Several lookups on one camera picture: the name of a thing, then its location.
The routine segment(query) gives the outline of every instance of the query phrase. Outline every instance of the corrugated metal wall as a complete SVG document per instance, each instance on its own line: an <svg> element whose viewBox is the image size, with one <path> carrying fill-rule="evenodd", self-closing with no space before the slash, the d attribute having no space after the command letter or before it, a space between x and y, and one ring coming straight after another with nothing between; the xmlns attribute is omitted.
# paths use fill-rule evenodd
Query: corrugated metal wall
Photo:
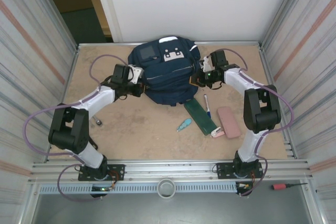
<svg viewBox="0 0 336 224"><path fill-rule="evenodd" d="M49 0L0 0L0 223L14 223L36 155L22 139L32 112L60 102L76 45ZM28 137L48 146L51 113L31 121Z"/></svg>
<svg viewBox="0 0 336 224"><path fill-rule="evenodd" d="M330 223L336 222L335 6L336 0L292 0L264 43L278 91L295 112L297 155L309 160Z"/></svg>

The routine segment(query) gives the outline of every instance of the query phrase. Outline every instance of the orange stripe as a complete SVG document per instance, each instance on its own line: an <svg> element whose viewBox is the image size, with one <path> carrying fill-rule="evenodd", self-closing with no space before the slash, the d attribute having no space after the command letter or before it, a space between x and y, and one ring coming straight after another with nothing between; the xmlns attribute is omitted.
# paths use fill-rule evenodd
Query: orange stripe
<svg viewBox="0 0 336 224"><path fill-rule="evenodd" d="M324 10L321 12L320 16L316 19L314 24L311 26L307 34L303 37L303 39L300 41L300 43L296 46L294 51L290 54L288 59L285 61L285 63L282 65L280 70L277 72L277 74L274 76L274 80L278 80L279 76L282 74L284 69L290 64L292 59L298 54L298 52L301 50L301 48L304 46L304 44L307 42L307 40L310 38L310 36L319 28L319 26L322 24L322 22L325 20L325 18L331 13L331 11L334 9L336 5L336 0L331 0L329 4L324 8Z"/></svg>
<svg viewBox="0 0 336 224"><path fill-rule="evenodd" d="M312 173L320 172L322 170L326 170L329 168L336 167L336 157L327 159L323 162L319 162L315 165L310 166L310 170Z"/></svg>
<svg viewBox="0 0 336 224"><path fill-rule="evenodd" d="M4 161L0 161L0 170L5 170L6 172L16 173L16 174L20 174L20 175L27 176L27 177L30 176L29 170L24 169L17 165L13 165L11 163L4 162Z"/></svg>
<svg viewBox="0 0 336 224"><path fill-rule="evenodd" d="M22 37L27 41L27 43L33 48L33 50L41 57L43 62L48 66L48 68L53 72L53 74L57 77L57 79L64 84L65 79L62 77L62 75L57 71L57 69L51 64L51 62L47 59L45 54L42 52L42 50L38 47L38 45L35 43L35 41L31 38L31 36L28 34L28 32L22 27L22 25L19 23L19 21L14 17L12 12L7 8L5 3L0 0L0 9L5 14L5 16L8 18L8 20L15 26L15 28L19 31L19 33L22 35Z"/></svg>

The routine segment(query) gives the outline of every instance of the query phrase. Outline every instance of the light blue object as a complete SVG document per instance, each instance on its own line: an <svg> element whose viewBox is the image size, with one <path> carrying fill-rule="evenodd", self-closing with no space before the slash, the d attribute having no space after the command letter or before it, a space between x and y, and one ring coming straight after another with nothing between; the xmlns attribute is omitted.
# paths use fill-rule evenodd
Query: light blue object
<svg viewBox="0 0 336 224"><path fill-rule="evenodd" d="M186 128L188 125L190 125L192 122L192 120L190 118L186 119L178 128L177 128L177 132L183 130L184 128Z"/></svg>

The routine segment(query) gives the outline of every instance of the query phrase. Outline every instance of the navy backpack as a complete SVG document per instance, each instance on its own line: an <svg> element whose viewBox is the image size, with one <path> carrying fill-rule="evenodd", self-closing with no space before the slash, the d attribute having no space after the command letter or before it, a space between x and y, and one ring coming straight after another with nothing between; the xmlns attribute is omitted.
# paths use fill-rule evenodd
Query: navy backpack
<svg viewBox="0 0 336 224"><path fill-rule="evenodd" d="M197 92L189 78L200 68L200 57L193 41L171 36L135 47L128 63L144 70L142 80L150 99L176 106L193 99Z"/></svg>

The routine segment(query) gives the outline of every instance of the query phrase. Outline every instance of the white panel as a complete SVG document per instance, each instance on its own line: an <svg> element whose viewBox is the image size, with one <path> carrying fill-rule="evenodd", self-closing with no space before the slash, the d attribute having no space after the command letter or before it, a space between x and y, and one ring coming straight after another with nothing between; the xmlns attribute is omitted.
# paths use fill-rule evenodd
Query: white panel
<svg viewBox="0 0 336 224"><path fill-rule="evenodd" d="M282 0L102 0L115 42L260 40Z"/></svg>

